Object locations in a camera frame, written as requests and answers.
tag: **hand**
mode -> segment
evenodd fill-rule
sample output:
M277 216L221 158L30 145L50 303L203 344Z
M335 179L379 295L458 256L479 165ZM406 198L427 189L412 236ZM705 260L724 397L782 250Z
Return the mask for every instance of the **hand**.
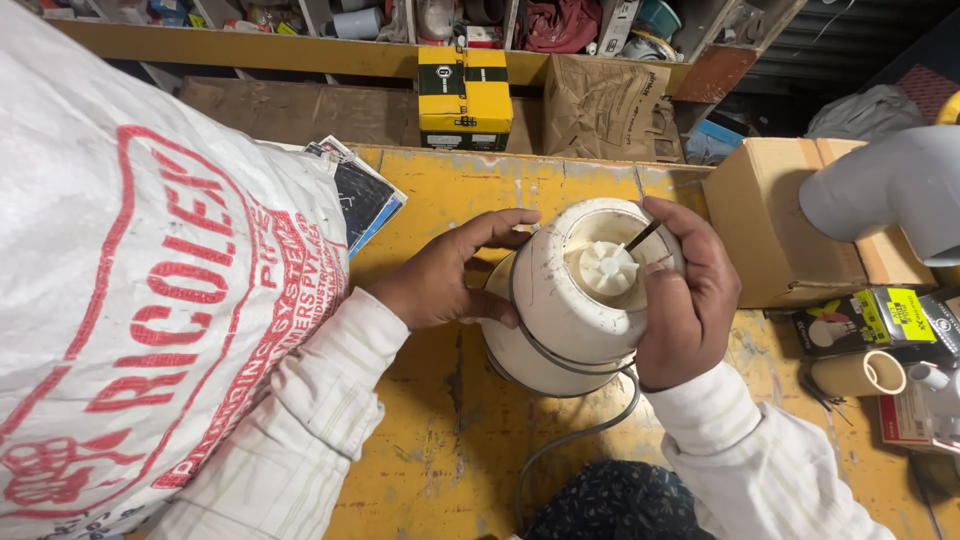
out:
M684 278L655 262L643 267L647 331L636 346L636 373L648 391L665 390L713 369L727 351L740 278L720 237L693 210L658 197L643 208L675 234Z
M484 289L467 288L464 272L492 270L473 255L482 247L515 249L530 233L514 231L540 221L540 212L503 209L480 214L437 236L382 281L367 289L407 328L436 327L460 317L485 317L516 328L519 316L510 301Z

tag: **grey pipe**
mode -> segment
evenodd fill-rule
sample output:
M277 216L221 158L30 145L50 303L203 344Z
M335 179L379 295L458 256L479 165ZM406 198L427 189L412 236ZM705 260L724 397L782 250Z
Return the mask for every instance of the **grey pipe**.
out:
M800 207L834 239L899 223L924 264L960 264L960 126L913 128L850 152L804 181Z

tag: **wooden table surface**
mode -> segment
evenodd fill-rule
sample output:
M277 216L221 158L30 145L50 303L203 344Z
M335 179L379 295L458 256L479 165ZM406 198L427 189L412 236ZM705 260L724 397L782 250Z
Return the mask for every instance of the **wooden table surface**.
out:
M489 209L523 206L543 219L592 197L657 195L705 217L701 181L709 169L642 163L451 154L360 147L371 166L410 197L407 206L350 264L352 282L374 282L430 238ZM506 252L483 250L498 260ZM479 285L484 276L471 276ZM906 452L879 442L876 401L845 407L852 422L832 417L797 384L800 351L791 329L741 310L727 361L753 397L780 406L827 432L857 500L903 540L960 538L954 501L933 506L910 472ZM488 364L479 325L448 324L415 332L376 387L386 418L363 448L333 512L329 540L503 538L514 531L517 472L540 446L612 418L630 401L619 376L584 398L532 395ZM546 455L524 491L526 519L584 464L615 458L666 465L663 429L645 400L611 430Z

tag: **dark patterned cloth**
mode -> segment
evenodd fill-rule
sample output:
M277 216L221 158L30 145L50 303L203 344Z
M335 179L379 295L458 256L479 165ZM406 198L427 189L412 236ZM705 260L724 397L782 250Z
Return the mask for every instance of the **dark patterned cloth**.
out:
M583 468L537 513L526 540L715 540L693 495L663 467L604 461Z

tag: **white sleeve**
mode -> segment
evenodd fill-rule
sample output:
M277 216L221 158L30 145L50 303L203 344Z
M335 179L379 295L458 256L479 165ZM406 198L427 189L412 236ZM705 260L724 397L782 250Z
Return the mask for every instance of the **white sleeve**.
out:
M315 539L351 461L383 418L373 386L410 332L355 289L305 344L284 358L273 392L224 446L149 540Z
M896 540L837 478L824 432L755 404L727 363L646 397L667 432L663 455L696 498L707 532L725 540Z

